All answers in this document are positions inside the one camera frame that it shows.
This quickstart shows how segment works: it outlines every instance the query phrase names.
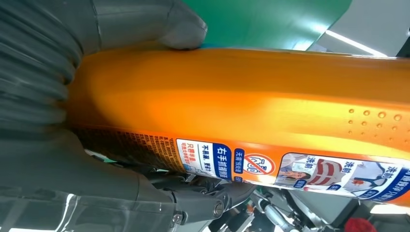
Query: red object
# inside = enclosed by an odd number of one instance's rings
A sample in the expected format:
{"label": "red object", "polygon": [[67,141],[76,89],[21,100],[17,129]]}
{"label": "red object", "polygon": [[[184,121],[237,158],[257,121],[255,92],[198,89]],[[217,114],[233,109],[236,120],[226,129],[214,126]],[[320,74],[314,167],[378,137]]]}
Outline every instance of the red object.
{"label": "red object", "polygon": [[363,218],[350,218],[345,224],[345,232],[377,232],[376,228]]}

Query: green surface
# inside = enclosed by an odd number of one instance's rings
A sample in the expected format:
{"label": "green surface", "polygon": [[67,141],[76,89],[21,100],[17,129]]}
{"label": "green surface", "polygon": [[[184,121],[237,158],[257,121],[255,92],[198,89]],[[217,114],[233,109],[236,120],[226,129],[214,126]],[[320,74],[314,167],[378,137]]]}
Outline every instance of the green surface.
{"label": "green surface", "polygon": [[306,50],[351,0],[184,0],[208,24],[207,44]]}

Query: water droplet texture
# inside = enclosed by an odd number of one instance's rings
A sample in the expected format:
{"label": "water droplet texture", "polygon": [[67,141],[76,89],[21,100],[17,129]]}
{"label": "water droplet texture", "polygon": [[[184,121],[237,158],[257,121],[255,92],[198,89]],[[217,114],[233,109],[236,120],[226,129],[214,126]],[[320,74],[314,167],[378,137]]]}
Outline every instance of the water droplet texture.
{"label": "water droplet texture", "polygon": [[384,118],[386,117],[386,113],[385,112],[380,112],[379,113],[379,118]]}
{"label": "water droplet texture", "polygon": [[400,120],[401,120],[401,115],[396,115],[396,116],[395,116],[395,120],[396,120],[396,121],[400,121]]}

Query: orange bottle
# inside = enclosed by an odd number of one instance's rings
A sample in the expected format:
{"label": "orange bottle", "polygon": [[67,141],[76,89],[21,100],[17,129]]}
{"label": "orange bottle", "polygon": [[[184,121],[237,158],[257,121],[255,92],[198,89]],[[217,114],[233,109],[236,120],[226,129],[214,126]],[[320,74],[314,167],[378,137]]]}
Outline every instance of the orange bottle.
{"label": "orange bottle", "polygon": [[410,60],[127,48],[86,58],[85,148],[233,181],[410,206]]}

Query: gray robotic hand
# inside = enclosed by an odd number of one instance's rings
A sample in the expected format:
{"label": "gray robotic hand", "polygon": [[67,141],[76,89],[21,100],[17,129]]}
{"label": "gray robotic hand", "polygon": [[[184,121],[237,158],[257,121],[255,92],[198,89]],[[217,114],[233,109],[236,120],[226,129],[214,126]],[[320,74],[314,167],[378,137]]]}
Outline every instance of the gray robotic hand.
{"label": "gray robotic hand", "polygon": [[0,18],[1,231],[169,227],[175,200],[88,156],[58,105],[83,56],[153,40],[195,49],[203,20],[180,0],[2,0]]}

